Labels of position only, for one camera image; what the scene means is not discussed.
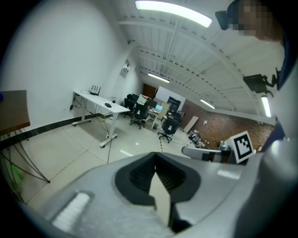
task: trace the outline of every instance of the wooden panel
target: wooden panel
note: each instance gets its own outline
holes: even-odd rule
[[[30,126],[27,91],[5,91],[1,94],[3,101],[0,102],[0,135]]]
[[[169,104],[166,102],[162,102],[161,106],[163,107],[162,111],[158,114],[158,119],[162,119],[169,109]]]
[[[184,131],[186,133],[188,133],[191,128],[194,126],[194,124],[196,123],[196,121],[198,120],[199,118],[196,117],[196,116],[193,116],[192,119],[189,121],[189,123],[186,125],[186,127],[184,128]]]
[[[155,97],[155,91],[156,91],[156,88],[150,85],[144,84],[142,94],[153,99]]]

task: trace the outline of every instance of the ceiling beam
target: ceiling beam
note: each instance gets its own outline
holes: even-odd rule
[[[231,115],[231,116],[235,116],[235,117],[247,118],[247,119],[251,119],[254,121],[258,121],[258,122],[264,122],[264,123],[268,123],[271,125],[275,125],[275,119],[273,119],[273,118],[257,116],[257,115],[248,114],[248,113],[244,113],[244,112],[233,112],[233,111],[229,111],[229,110],[211,109],[210,107],[208,107],[205,104],[203,104],[202,102],[200,102],[200,97],[197,94],[195,94],[195,95],[193,93],[190,94],[188,92],[188,90],[184,90],[183,88],[178,87],[171,83],[167,84],[167,83],[163,83],[162,81],[159,81],[159,80],[154,81],[151,79],[151,77],[148,76],[149,72],[147,72],[146,70],[140,69],[140,72],[142,72],[141,79],[143,80],[144,83],[147,83],[154,87],[162,86],[164,88],[167,88],[177,94],[180,94],[182,97],[185,97],[187,100],[192,101],[193,103],[197,104],[199,107],[202,107],[206,111]]]
[[[153,28],[158,28],[167,32],[174,33],[175,26],[173,24],[165,23],[163,21],[159,20],[153,20],[153,19],[145,19],[145,18],[123,18],[120,21],[118,21],[120,25],[139,25],[139,26],[149,26]],[[203,49],[208,51],[210,54],[212,54],[216,59],[218,59],[222,64],[226,66],[226,68],[231,72],[231,74],[235,77],[235,79],[239,82],[239,84],[245,89],[248,97],[251,100],[254,100],[255,97],[252,94],[249,87],[245,84],[243,81],[243,76],[240,73],[240,71],[237,69],[236,65],[233,64],[232,61],[229,60],[227,56],[225,56],[221,51],[219,51],[215,46],[210,44],[208,41],[204,40],[202,37],[195,35],[194,33],[189,32],[188,30],[185,30],[183,28],[179,28],[177,31],[177,35],[184,37],[195,44],[200,45]],[[257,112],[257,114],[260,114],[260,107],[256,101],[252,101],[253,106]]]
[[[158,62],[158,63],[164,63],[164,59],[162,58],[159,58],[151,53],[145,53],[145,52],[139,52],[139,56],[142,57],[142,58],[147,58],[149,60],[153,60],[155,62]],[[197,81],[198,79],[202,79],[200,76],[196,76],[194,74],[192,74],[191,72],[187,71],[186,69],[184,68],[181,68],[180,66],[168,61],[168,64],[167,64],[168,67],[180,72],[181,74],[185,75],[186,77],[188,78],[191,78],[193,79],[194,81]],[[229,102],[226,98],[223,97],[223,95],[221,95],[217,90],[215,90],[212,86],[210,86],[208,83],[206,83],[205,81],[202,80],[202,83],[204,83],[205,85],[207,85],[207,87],[209,88],[209,90],[214,93],[216,96],[218,96],[219,98],[221,98],[223,101],[226,101],[228,103],[228,107],[234,111],[235,110],[235,107],[231,104],[231,102]]]

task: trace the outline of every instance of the standing desk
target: standing desk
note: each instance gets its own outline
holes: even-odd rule
[[[116,125],[118,114],[121,112],[129,112],[130,110],[128,108],[120,106],[119,104],[112,103],[111,101],[109,101],[105,98],[99,97],[99,96],[94,96],[94,95],[91,95],[88,93],[82,93],[79,90],[74,90],[74,93],[87,99],[87,101],[93,102],[93,103],[97,104],[98,106],[105,108],[108,111],[112,112],[113,121],[112,121],[111,128],[110,128],[109,132],[106,134],[106,140],[100,144],[100,147],[104,148],[108,142],[110,142],[112,139],[117,137],[117,134],[114,134],[114,130],[115,130],[115,125]],[[107,107],[106,105],[104,105],[105,103],[109,103],[112,107]],[[85,119],[85,114],[86,114],[86,110],[82,110],[82,120],[74,122],[73,125],[76,126],[77,124],[91,121],[91,119]]]
[[[156,120],[157,120],[157,117],[158,117],[158,114],[159,114],[159,113],[154,112],[154,111],[152,111],[152,110],[149,110],[148,113],[149,113],[149,114],[152,114],[152,115],[155,115],[154,121],[152,122],[152,126],[151,126],[151,129],[153,129],[154,124],[156,123]]]

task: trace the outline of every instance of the floor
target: floor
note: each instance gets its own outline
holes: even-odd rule
[[[73,179],[107,162],[146,152],[168,152],[186,157],[181,153],[181,148],[189,145],[189,140],[187,134],[180,129],[173,135],[172,142],[168,143],[166,139],[162,138],[160,141],[158,138],[157,132],[163,132],[161,128],[151,130],[147,123],[146,128],[140,130],[137,125],[130,126],[130,118],[124,118],[122,115],[119,115],[116,123],[115,133],[118,137],[112,141],[111,149],[109,144],[100,148],[100,143],[105,140],[106,126],[99,120],[101,119],[94,118],[91,123],[76,127],[70,124],[34,136],[29,141],[22,141],[31,160],[51,181],[48,184],[23,174],[20,182],[22,197],[29,206],[38,211],[48,198]],[[111,120],[106,119],[108,128],[110,123]],[[28,169],[20,159],[17,149],[21,151],[20,145],[10,148],[12,161]]]

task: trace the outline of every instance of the fluorescent light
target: fluorescent light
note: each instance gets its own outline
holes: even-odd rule
[[[164,82],[166,82],[166,83],[169,83],[169,80],[167,80],[167,79],[163,79],[163,78],[158,77],[158,76],[156,76],[156,75],[154,75],[154,74],[148,73],[148,75],[151,76],[151,77],[153,77],[153,78],[160,79],[160,80],[162,80],[162,81],[164,81]]]
[[[267,117],[271,117],[271,112],[270,112],[270,107],[269,107],[269,102],[268,102],[268,98],[266,96],[261,97],[264,108],[265,108],[265,113]]]
[[[203,99],[201,99],[200,101],[203,102],[204,104],[206,104],[207,106],[211,107],[212,109],[215,109],[214,106],[212,106],[212,105],[209,104],[208,102],[204,101]]]
[[[155,10],[185,17],[189,20],[193,20],[196,23],[201,24],[204,27],[209,27],[212,22],[211,18],[206,17],[194,10],[190,10],[186,7],[167,2],[135,1],[135,6],[139,10]]]

